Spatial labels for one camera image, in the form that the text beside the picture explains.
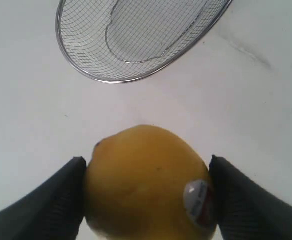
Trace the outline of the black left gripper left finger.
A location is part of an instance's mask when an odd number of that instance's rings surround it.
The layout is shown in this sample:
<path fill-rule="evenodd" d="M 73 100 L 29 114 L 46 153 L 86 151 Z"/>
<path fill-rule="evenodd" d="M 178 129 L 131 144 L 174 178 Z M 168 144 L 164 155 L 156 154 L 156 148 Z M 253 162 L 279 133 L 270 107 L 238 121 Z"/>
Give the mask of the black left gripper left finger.
<path fill-rule="evenodd" d="M 0 240 L 74 240 L 83 220 L 86 161 L 74 157 L 34 191 L 0 211 Z"/>

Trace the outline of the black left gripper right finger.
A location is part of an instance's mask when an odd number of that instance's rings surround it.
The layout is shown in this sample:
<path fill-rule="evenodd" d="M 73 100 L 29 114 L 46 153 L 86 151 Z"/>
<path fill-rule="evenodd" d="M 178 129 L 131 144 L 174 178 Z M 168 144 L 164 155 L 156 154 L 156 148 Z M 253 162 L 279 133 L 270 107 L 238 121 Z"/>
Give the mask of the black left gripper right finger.
<path fill-rule="evenodd" d="M 217 223 L 225 240 L 292 240 L 292 206 L 254 183 L 226 159 L 209 163 Z"/>

